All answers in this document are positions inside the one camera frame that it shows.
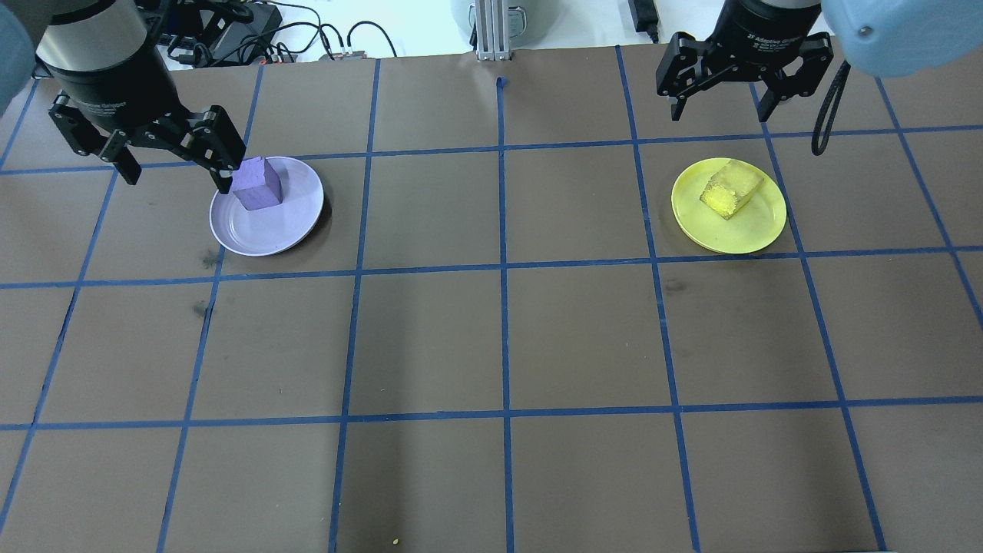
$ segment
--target block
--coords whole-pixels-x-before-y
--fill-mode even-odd
[[[754,196],[765,178],[753,166],[732,159],[707,182],[700,201],[730,220]]]
[[[278,206],[283,202],[280,176],[265,157],[252,157],[232,172],[229,191],[236,195],[247,211]]]

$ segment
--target yellow plate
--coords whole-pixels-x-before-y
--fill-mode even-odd
[[[679,227],[694,242],[722,254],[748,254],[771,244],[785,227],[785,198],[767,173],[746,163],[762,176],[751,200],[730,220],[700,201],[710,177],[729,157],[712,157],[686,168],[672,185],[672,212]]]

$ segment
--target cable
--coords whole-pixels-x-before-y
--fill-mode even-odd
[[[310,6],[302,6],[300,4],[288,4],[286,2],[275,2],[274,0],[249,0],[249,1],[252,2],[252,3],[254,3],[254,4],[271,4],[273,6],[283,6],[283,7],[287,7],[287,8],[299,8],[299,9],[302,9],[302,10],[307,10],[309,12],[314,13],[315,17],[318,18],[318,28],[319,29],[324,25],[324,22],[322,22],[320,20],[320,12],[318,10],[315,10],[314,8],[310,7]],[[330,53],[331,46],[327,43],[327,38],[325,36],[323,36],[323,34],[321,35],[321,44],[324,46],[324,51],[327,52],[327,53]],[[340,47],[342,47],[344,45],[345,45],[345,43],[341,41],[341,33],[338,32],[338,47],[340,48]]]
[[[389,43],[389,49],[392,50],[392,57],[394,57],[394,58],[398,58],[399,57],[398,55],[396,55],[396,47],[392,45],[392,40],[389,39],[389,33],[386,32],[385,29],[383,29],[381,25],[379,25],[378,23],[373,22],[373,21],[360,21],[359,23],[353,25],[352,28],[350,28],[348,30],[348,40],[347,40],[347,43],[348,43],[348,47],[349,48],[352,47],[352,31],[354,31],[355,29],[358,28],[358,26],[361,26],[361,25],[371,25],[371,26],[375,27],[376,29],[382,31],[382,36],[385,36],[385,41]]]
[[[251,46],[255,46],[257,44],[263,45],[265,43],[265,44],[267,44],[267,48],[270,51],[271,50],[274,50],[275,48],[273,48],[272,44],[269,43],[269,37],[273,36],[274,34],[280,32],[280,31],[284,31],[286,29],[290,29],[290,28],[293,28],[293,27],[313,27],[313,28],[316,28],[318,30],[318,34],[314,38],[312,38],[311,42],[309,42],[308,45],[304,47],[304,49],[300,50],[300,52],[307,51],[307,49],[309,49],[314,44],[314,40],[316,38],[318,38],[319,36],[321,36],[323,38],[323,40],[327,41],[327,37],[326,36],[323,36],[323,30],[320,27],[318,27],[317,25],[315,25],[313,23],[306,22],[306,21],[294,22],[294,23],[291,23],[291,24],[284,25],[282,27],[278,27],[278,28],[273,29],[271,31],[266,31],[266,32],[262,32],[262,33],[259,33],[259,34],[253,34],[253,35],[251,35],[251,37],[249,37],[249,36],[243,37],[243,41],[239,44],[238,47],[236,47],[234,50],[228,52],[224,56],[222,56],[222,57],[220,57],[220,58],[218,58],[216,60],[213,60],[206,67],[215,67],[216,64],[219,64],[219,63],[221,63],[221,62],[229,59],[230,57],[232,57],[234,55],[238,55],[239,56],[240,63],[241,64],[244,64],[246,62],[245,62],[245,60],[242,60],[242,54],[243,54],[243,51],[244,51],[245,48],[248,48],[248,47],[251,47]]]
[[[833,131],[833,120],[837,118],[839,101],[843,98],[843,91],[846,90],[846,78],[850,76],[849,62],[843,62],[839,66],[837,75],[833,77],[830,84],[830,91],[826,92],[822,107],[819,108],[819,116],[816,118],[816,126],[812,129],[812,155],[822,155],[826,151],[826,145],[830,142],[830,133]],[[829,113],[829,120],[826,121],[826,128],[823,128],[823,120]]]
[[[157,42],[157,39],[164,32],[173,5],[174,0],[162,0],[161,7],[157,10],[157,21],[153,22],[153,27],[150,28],[150,39],[154,42]]]
[[[322,29],[325,28],[325,27],[327,27],[327,28],[331,29],[332,31],[334,31],[334,33],[338,36],[338,47],[344,49],[344,47],[345,47],[345,41],[341,39],[341,32],[338,32],[338,29],[334,25],[332,25],[330,23],[324,23],[324,24],[321,24],[320,26],[321,26]]]

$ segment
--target purple block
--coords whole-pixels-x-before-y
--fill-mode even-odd
[[[232,187],[229,191],[250,212],[279,206],[283,202],[280,176],[265,157],[244,160],[239,169],[232,172]]]

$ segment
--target grid line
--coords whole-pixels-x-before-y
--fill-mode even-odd
[[[334,487],[331,492],[331,521],[328,525],[327,551],[338,550],[338,523],[341,517],[341,486],[345,466],[345,446],[348,440],[348,413],[352,401],[352,375],[355,365],[355,338],[359,324],[359,301],[362,293],[362,274],[366,253],[366,226],[369,222],[369,194],[372,183],[373,142],[376,137],[376,106],[378,105],[378,75],[381,63],[376,60],[372,83],[372,104],[369,110],[369,137],[366,140],[365,181],[362,185],[362,218],[359,223],[359,249],[355,265],[355,284],[352,289],[352,316],[348,326],[348,353],[345,359],[345,381],[341,397],[341,419],[338,428],[338,450],[334,459]]]
[[[102,198],[102,206],[99,208],[99,215],[95,220],[95,226],[92,228],[92,236],[88,240],[86,256],[83,258],[82,266],[79,268],[79,278],[76,281],[75,289],[72,291],[72,299],[69,301],[68,309],[65,311],[65,319],[62,322],[61,330],[58,332],[58,338],[55,340],[47,371],[44,373],[41,392],[37,397],[37,403],[34,405],[34,415],[28,427],[28,433],[24,438],[24,444],[21,447],[21,454],[18,456],[17,465],[14,467],[14,475],[10,479],[10,486],[7,488],[7,496],[4,498],[3,507],[0,508],[0,535],[3,534],[7,517],[10,515],[10,510],[14,503],[17,485],[21,481],[21,474],[24,472],[24,465],[28,459],[30,444],[34,440],[34,434],[37,432],[37,424],[40,421],[41,412],[44,410],[44,402],[47,400],[48,392],[51,390],[51,381],[54,378],[55,369],[58,367],[58,359],[61,356],[62,346],[65,344],[65,336],[72,322],[72,314],[75,312],[75,306],[79,302],[79,294],[82,292],[82,281],[86,277],[88,264],[92,259],[92,252],[95,251],[95,241],[98,239],[99,231],[102,229],[102,222],[106,217],[106,210],[109,208],[109,199],[112,197],[118,176],[119,173],[113,171],[112,176],[109,177],[109,185],[106,187],[105,196]]]
[[[976,300],[976,294],[973,293],[972,284],[969,283],[969,277],[966,275],[966,271],[962,268],[962,261],[959,259],[959,255],[955,252],[953,240],[949,236],[949,231],[946,230],[946,224],[942,221],[942,216],[939,214],[939,209],[936,207],[935,201],[932,200],[932,194],[929,192],[928,185],[925,184],[925,179],[922,177],[921,169],[918,168],[918,162],[915,160],[915,155],[911,151],[911,146],[908,145],[908,139],[904,136],[904,132],[901,131],[901,125],[897,120],[895,108],[891,105],[891,98],[888,96],[888,91],[884,88],[884,82],[881,81],[880,78],[877,78],[875,81],[877,82],[878,90],[881,91],[881,98],[884,100],[884,105],[888,109],[888,114],[891,115],[891,122],[895,125],[897,137],[901,141],[901,147],[904,149],[904,155],[907,156],[908,163],[911,165],[911,172],[914,173],[915,180],[918,181],[918,188],[921,189],[922,196],[925,198],[925,203],[928,204],[928,209],[932,212],[932,218],[939,227],[939,233],[942,234],[942,240],[945,242],[946,248],[953,258],[955,271],[958,273],[959,279],[962,281],[962,287],[965,289],[966,295],[969,298],[969,303],[972,305],[973,313],[976,315],[976,322],[979,323],[980,329],[983,329],[983,310],[980,309],[979,301]]]
[[[505,98],[504,88],[508,80],[495,79],[495,113],[498,125],[498,261],[501,299],[501,408],[502,452],[504,455],[505,487],[505,551],[515,552],[515,520],[512,501],[512,394],[509,376],[508,343],[508,249],[505,202]]]
[[[669,344],[669,328],[665,318],[665,303],[663,299],[662,280],[659,275],[659,256],[656,251],[655,238],[652,233],[652,220],[649,215],[648,192],[645,188],[645,173],[642,167],[642,154],[639,149],[638,129],[635,125],[635,110],[631,103],[631,90],[628,87],[628,76],[624,69],[624,59],[621,46],[614,47],[617,58],[618,73],[621,77],[621,87],[624,92],[625,109],[628,112],[628,125],[631,130],[632,152],[635,157],[635,177],[638,180],[638,197],[642,208],[642,219],[645,225],[645,239],[649,246],[649,263],[652,267],[652,283],[656,293],[656,309],[659,316],[659,331],[662,335],[663,356],[665,358],[665,375],[668,380],[669,399],[672,407],[672,423],[675,429],[676,450],[679,454],[679,473],[682,479],[683,499],[686,503],[686,515],[689,519],[689,536],[693,551],[700,553],[700,532],[696,521],[696,507],[693,501],[693,485],[690,480],[689,459],[686,455],[686,438],[682,427],[682,412],[679,409],[679,391],[676,388],[675,370],[672,365],[672,348]]]
[[[260,65],[256,73],[256,83],[253,85],[253,100],[250,104],[249,118],[246,121],[246,130],[243,134],[243,143],[249,144],[250,133],[253,130],[253,119],[256,116],[256,106],[260,99],[260,86],[262,85],[262,70]],[[171,470],[170,484],[167,486],[167,499],[164,500],[164,514],[160,519],[160,532],[157,534],[157,553],[164,552],[167,543],[167,531],[170,528],[171,513],[174,509],[174,498],[177,494],[178,481],[181,478],[181,467],[184,464],[184,452],[188,444],[188,432],[190,421],[195,409],[195,398],[198,395],[198,381],[202,375],[202,364],[204,363],[204,351],[208,342],[208,331],[211,328],[211,317],[215,310],[215,300],[218,298],[218,286],[221,284],[222,265],[225,262],[225,246],[219,245],[218,255],[215,260],[215,271],[211,278],[211,293],[208,296],[208,306],[205,308],[202,318],[202,333],[199,336],[198,350],[195,353],[195,367],[192,370],[191,384],[188,386],[188,399],[185,403],[184,419],[181,424],[181,435],[178,437],[177,452],[174,454],[174,467]]]
[[[973,405],[983,403],[983,396],[937,396],[924,398],[870,398],[847,399],[846,405],[851,408],[878,408],[900,406],[926,405]],[[749,403],[693,403],[672,405],[612,405],[604,407],[545,407],[509,409],[511,418],[537,418],[558,416],[605,416],[622,414],[672,414],[675,410],[683,413],[703,412],[735,412],[735,411],[781,411],[808,409],[839,409],[838,399],[813,401],[770,401]],[[494,419],[502,418],[502,409],[463,410],[463,411],[418,411],[401,413],[375,413],[349,415],[349,424],[372,424],[393,421],[426,421],[426,420],[458,420],[458,419]],[[78,421],[78,422],[40,422],[36,425],[39,432],[49,430],[105,430],[132,428],[181,428],[184,425],[192,428],[240,427],[240,426],[282,426],[305,424],[338,424],[340,415],[309,415],[286,417],[254,417],[254,418],[208,418],[184,421],[173,420],[108,420],[108,421]],[[23,432],[30,424],[0,424],[0,432]]]
[[[955,246],[952,250],[956,252],[983,252],[983,246]],[[950,248],[945,246],[923,247],[923,248],[884,248],[873,250],[826,250],[815,252],[804,252],[808,259],[813,258],[840,258],[840,257],[877,257],[877,256],[905,256],[905,255],[926,255],[926,254],[948,254]],[[798,259],[796,252],[772,252],[764,254],[707,254],[697,256],[667,256],[659,257],[660,265],[679,264],[679,263],[707,263],[707,262],[727,262],[727,261],[757,261],[773,259]],[[612,258],[612,259],[585,259],[585,260],[566,260],[566,261],[541,261],[541,262],[511,262],[506,267],[510,270],[521,269],[553,269],[557,267],[595,267],[610,265],[646,265],[652,263],[651,258]],[[394,267],[388,269],[362,269],[362,275],[410,275],[421,273],[460,273],[471,271],[497,271],[501,269],[501,264],[471,264],[471,265],[439,265],[429,267]],[[330,277],[353,277],[355,270],[337,271],[303,271],[296,273],[242,273],[233,275],[221,275],[219,280],[273,280],[280,278],[330,278]],[[101,286],[166,286],[174,284],[201,284],[211,282],[212,276],[188,276],[179,278],[121,278],[121,279],[99,279],[83,280],[82,287],[101,287]],[[74,280],[52,280],[48,282],[0,282],[0,290],[3,289],[34,289],[34,288],[72,288],[78,284]]]
[[[983,125],[953,125],[953,126],[943,126],[943,127],[909,127],[900,129],[859,129],[859,130],[842,130],[833,131],[831,134],[833,136],[874,136],[874,135],[890,135],[901,132],[903,134],[907,133],[945,133],[945,132],[961,132],[961,131],[981,131],[983,130]],[[17,135],[11,136],[10,141],[8,141],[8,148],[13,145],[14,138]],[[809,132],[787,132],[787,133],[774,133],[771,138],[774,139],[798,139],[798,138],[809,138],[812,133]],[[764,139],[763,134],[739,134],[739,135],[695,135],[695,136],[685,136],[685,137],[650,137],[650,138],[639,138],[637,139],[638,144],[682,144],[682,143],[693,143],[693,142],[720,142],[720,141],[740,141],[740,140],[761,140]],[[390,150],[390,151],[378,151],[378,152],[345,152],[340,154],[301,154],[294,155],[293,157],[301,160],[307,159],[339,159],[339,158],[362,158],[362,157],[394,157],[401,155],[435,155],[435,154],[473,154],[482,152],[498,152],[500,148],[504,148],[507,152],[513,150],[560,150],[568,148],[597,148],[597,147],[607,147],[607,146],[630,146],[632,145],[631,140],[603,140],[603,141],[584,141],[584,142],[558,142],[558,143],[542,143],[542,144],[506,144],[503,147],[499,146],[475,146],[467,148],[433,148],[433,149],[420,149],[420,150]],[[191,161],[163,161],[157,163],[145,163],[143,165],[144,169],[155,169],[155,168],[165,168],[165,167],[187,167],[194,165]],[[31,175],[31,174],[45,174],[45,173],[73,173],[73,172],[85,172],[85,171],[111,171],[113,168],[111,166],[74,166],[74,167],[42,167],[42,168],[31,168],[31,169],[0,169],[0,176],[4,175]]]
[[[14,139],[17,138],[17,133],[20,132],[21,125],[24,124],[24,118],[28,116],[30,101],[34,99],[34,93],[37,92],[38,83],[39,81],[34,81],[33,84],[30,85],[30,92],[28,92],[28,97],[24,100],[24,107],[21,108],[21,113],[17,117],[17,122],[14,123],[14,129],[10,133],[10,138],[7,139],[7,144],[4,146],[3,154],[0,154],[0,169],[3,169],[4,163],[7,162],[7,157],[10,156],[10,150],[14,147]]]
[[[748,86],[751,91],[751,97],[754,99],[754,103],[757,106],[758,92],[755,90],[754,85]],[[867,480],[867,468],[864,466],[863,457],[860,454],[860,445],[857,442],[856,431],[853,428],[853,418],[850,415],[849,404],[846,402],[846,393],[843,390],[843,382],[839,377],[839,367],[837,366],[837,359],[833,352],[833,344],[830,341],[830,335],[826,326],[826,319],[823,316],[823,308],[819,302],[819,293],[816,290],[816,283],[812,278],[812,271],[809,269],[809,258],[805,255],[805,249],[802,247],[802,236],[799,234],[798,223],[795,220],[795,213],[792,209],[791,200],[788,196],[788,190],[785,188],[784,179],[781,176],[781,167],[779,166],[779,158],[775,152],[775,144],[772,142],[771,135],[768,129],[768,123],[761,122],[761,130],[765,134],[765,144],[768,146],[768,155],[772,161],[772,168],[775,171],[775,181],[778,184],[782,195],[785,197],[785,203],[787,204],[788,211],[788,226],[792,232],[792,237],[795,240],[795,249],[798,252],[799,263],[802,266],[802,273],[805,276],[806,287],[809,290],[809,299],[812,301],[813,313],[816,316],[816,324],[819,327],[820,338],[823,341],[823,348],[826,350],[826,359],[830,365],[830,375],[833,378],[833,386],[837,391],[837,399],[839,404],[839,410],[843,417],[843,427],[846,430],[846,438],[850,444],[850,450],[853,454],[853,463],[856,465],[857,477],[860,480],[860,489],[863,492],[864,503],[867,506],[867,515],[870,518],[871,527],[874,531],[874,538],[877,540],[878,549],[881,551],[887,550],[887,545],[884,540],[884,532],[881,529],[881,521],[877,514],[877,505],[874,503],[874,494],[870,488],[870,482]]]

